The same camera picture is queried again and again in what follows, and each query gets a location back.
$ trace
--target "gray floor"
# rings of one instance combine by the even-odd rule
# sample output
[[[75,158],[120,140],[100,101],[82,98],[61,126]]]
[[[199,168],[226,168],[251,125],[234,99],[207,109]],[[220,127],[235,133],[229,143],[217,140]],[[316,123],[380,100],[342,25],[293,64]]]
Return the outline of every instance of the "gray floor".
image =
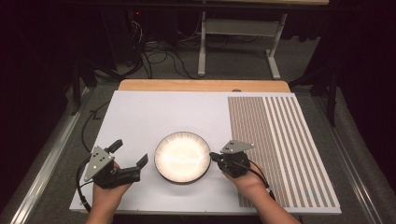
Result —
[[[294,80],[304,73],[306,65],[315,50],[318,41],[308,40],[300,43],[297,39],[282,40],[276,52],[276,62],[282,79]],[[210,41],[213,47],[207,51],[206,76],[207,79],[271,79],[267,62],[264,60],[263,50],[269,46],[268,39],[254,42],[234,41],[224,48],[221,41]],[[175,57],[176,65],[172,58],[162,50],[154,49],[155,43],[148,46],[155,54],[147,53],[152,63],[153,78],[180,78],[182,70],[181,61],[172,51],[167,51]],[[179,45],[174,48],[183,60],[187,72],[196,77],[198,62],[198,46]],[[126,71],[120,64],[120,72]],[[129,78],[147,78],[145,69],[140,69]],[[38,199],[32,215],[26,223],[83,223],[86,214],[71,212],[68,207],[75,192],[75,175],[79,164],[87,157],[81,142],[83,126],[90,115],[90,110],[96,109],[104,102],[111,99],[112,93],[118,83],[108,79],[99,78],[99,85],[90,91],[90,99],[80,110],[80,117],[68,138],[64,152],[57,163],[49,183],[42,196]],[[350,117],[342,93],[337,95],[336,125],[334,129],[329,126],[324,116],[324,98],[313,98],[309,94],[309,87],[293,89],[301,104],[308,127],[317,144],[319,153],[334,184],[334,189],[340,201],[342,215],[338,216],[303,216],[304,223],[396,223],[393,211],[396,210],[394,192],[390,189],[384,176],[376,166],[375,161],[368,152],[359,132]],[[64,113],[51,139],[37,156],[31,170],[13,195],[11,202],[3,211],[0,223],[10,223],[23,201],[26,193],[35,180],[42,164],[56,144],[57,137],[62,134],[62,129],[70,118],[71,104]],[[106,107],[98,112],[98,117],[103,118]],[[88,122],[84,139],[92,147],[99,132],[102,119],[92,119]],[[173,216],[131,216],[116,217],[122,219],[119,223],[258,223],[256,217],[173,217]]]

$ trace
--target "human hand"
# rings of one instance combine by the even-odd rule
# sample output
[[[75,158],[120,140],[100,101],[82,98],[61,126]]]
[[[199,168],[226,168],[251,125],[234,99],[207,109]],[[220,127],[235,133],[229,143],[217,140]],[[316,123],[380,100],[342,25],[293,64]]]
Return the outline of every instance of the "human hand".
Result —
[[[256,171],[258,174],[261,173],[258,167],[256,167],[253,163],[250,163],[250,168]],[[223,172],[223,174],[236,185],[238,191],[248,198],[251,202],[254,201],[255,198],[259,195],[269,196],[262,180],[256,176],[255,174],[247,171],[245,175],[239,176],[237,178],[233,178],[230,175],[227,175]]]
[[[120,168],[116,162],[114,162],[114,167]],[[132,184],[126,184],[114,189],[102,189],[93,184],[92,209],[86,223],[111,223],[123,194],[131,186]]]

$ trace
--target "striped panel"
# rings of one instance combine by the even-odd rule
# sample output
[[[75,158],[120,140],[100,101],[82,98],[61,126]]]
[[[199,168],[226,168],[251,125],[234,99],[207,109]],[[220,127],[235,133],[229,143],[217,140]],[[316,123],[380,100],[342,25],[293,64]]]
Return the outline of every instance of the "striped panel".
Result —
[[[283,207],[339,206],[331,182],[293,96],[229,97],[233,139],[253,143],[257,162]],[[242,207],[252,206],[239,197]]]

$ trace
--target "table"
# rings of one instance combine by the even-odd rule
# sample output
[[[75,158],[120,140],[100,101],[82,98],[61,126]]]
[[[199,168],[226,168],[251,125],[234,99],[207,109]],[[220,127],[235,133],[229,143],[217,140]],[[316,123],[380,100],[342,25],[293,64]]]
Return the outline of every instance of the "table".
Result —
[[[259,4],[294,4],[294,5],[328,5],[329,0],[214,0],[213,2],[239,2],[239,3],[259,3]],[[280,74],[276,66],[275,53],[276,48],[285,26],[287,14],[282,14],[278,21],[240,21],[240,20],[224,20],[209,19],[206,12],[202,12],[201,22],[201,47],[198,59],[198,76],[205,75],[206,65],[206,34],[218,35],[256,35],[268,36],[274,39],[271,49],[267,49],[266,58],[270,66],[273,79],[280,79]]]
[[[281,107],[285,110],[288,110],[289,107],[287,105],[279,107],[276,101],[274,103],[270,101],[280,99],[279,103],[285,102],[291,106],[292,110],[298,111],[298,103],[293,95],[288,89],[288,84],[284,81],[122,81],[119,90],[113,95],[95,145],[104,148],[115,140],[122,139],[124,145],[114,155],[121,167],[134,166],[146,153],[148,153],[148,164],[142,170],[141,181],[134,183],[131,190],[128,190],[124,195],[117,212],[225,216],[256,214],[253,207],[238,197],[234,185],[224,178],[213,162],[200,180],[187,186],[180,186],[169,183],[159,175],[153,162],[153,153],[166,135],[180,131],[197,133],[206,140],[211,151],[215,152],[219,151],[231,138],[251,142],[249,139],[244,139],[244,136],[238,135],[241,133],[240,129],[230,127],[230,118],[241,120],[238,116],[249,112],[239,114],[230,112],[230,117],[223,116],[224,113],[228,114],[229,104],[233,105],[233,108],[238,108],[241,99],[242,103],[245,102],[243,99],[259,99],[262,104],[265,100],[268,101],[268,109],[274,110],[270,116],[277,117],[281,114],[279,110]],[[318,152],[313,146],[312,139],[309,139],[310,133],[304,120],[291,120],[287,125],[305,125],[303,132],[298,131],[294,134],[296,136],[305,135],[305,137],[301,138],[300,143],[294,143],[296,149],[293,152],[284,152],[279,150],[281,147],[278,146],[263,147],[261,142],[256,141],[254,142],[255,148],[271,148],[272,152],[268,149],[268,155],[263,156],[257,149],[254,152],[247,152],[248,156],[259,164],[265,165],[264,169],[268,171],[267,177],[270,184],[273,186],[279,202],[285,204],[284,207],[287,211],[296,214],[340,214],[340,205],[333,192],[332,184],[320,157],[316,155]],[[276,133],[275,135],[282,135],[282,131],[280,131],[282,127],[278,124],[270,126]],[[253,129],[245,128],[243,133],[247,137],[255,132]],[[272,136],[272,132],[267,132],[266,136],[269,135]],[[307,153],[297,149],[303,147],[303,142],[308,144],[306,145]],[[295,153],[295,158],[286,155],[286,153]],[[313,158],[313,166],[308,167],[310,165],[307,164],[306,157]],[[301,169],[295,168],[298,166],[297,163],[304,163],[304,165],[301,166]],[[303,170],[303,172],[297,174],[297,170]],[[288,174],[291,173],[299,178],[293,177],[292,181],[289,181],[290,175]],[[300,185],[309,185],[312,188],[305,190]],[[298,194],[302,194],[302,192],[306,192],[306,194],[302,195],[300,201]],[[83,194],[90,202],[92,187],[83,188]],[[79,204],[77,194],[73,198],[70,209],[84,211],[84,208]]]

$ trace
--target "round dish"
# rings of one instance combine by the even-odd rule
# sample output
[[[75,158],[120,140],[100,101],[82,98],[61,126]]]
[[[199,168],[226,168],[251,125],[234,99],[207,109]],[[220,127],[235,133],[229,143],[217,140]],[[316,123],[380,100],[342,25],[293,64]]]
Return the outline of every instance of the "round dish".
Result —
[[[210,148],[195,133],[172,133],[157,146],[154,155],[158,172],[174,184],[190,184],[200,179],[210,165]]]

